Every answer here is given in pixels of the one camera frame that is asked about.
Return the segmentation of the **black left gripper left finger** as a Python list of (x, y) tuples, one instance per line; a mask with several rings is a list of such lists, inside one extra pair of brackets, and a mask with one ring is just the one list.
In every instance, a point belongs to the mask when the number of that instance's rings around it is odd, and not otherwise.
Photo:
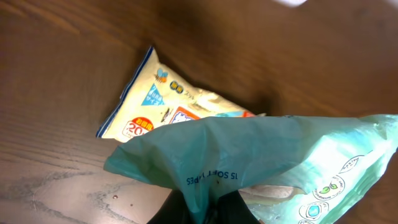
[(159, 211), (147, 222), (147, 224), (192, 223), (183, 193), (179, 190), (172, 190)]

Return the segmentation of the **small teal wipes pack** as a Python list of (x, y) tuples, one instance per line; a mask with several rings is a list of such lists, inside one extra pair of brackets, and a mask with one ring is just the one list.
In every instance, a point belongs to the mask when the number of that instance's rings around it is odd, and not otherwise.
[(397, 116), (209, 117), (132, 138), (104, 169), (183, 193), (191, 218), (211, 202), (255, 185), (291, 187), (283, 202), (254, 202), (269, 223), (333, 223), (384, 174), (397, 150)]

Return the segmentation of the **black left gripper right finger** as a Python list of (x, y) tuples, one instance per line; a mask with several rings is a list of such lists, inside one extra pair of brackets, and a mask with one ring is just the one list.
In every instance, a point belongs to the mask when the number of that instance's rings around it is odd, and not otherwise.
[(217, 224), (260, 224), (237, 190), (218, 199), (216, 213)]

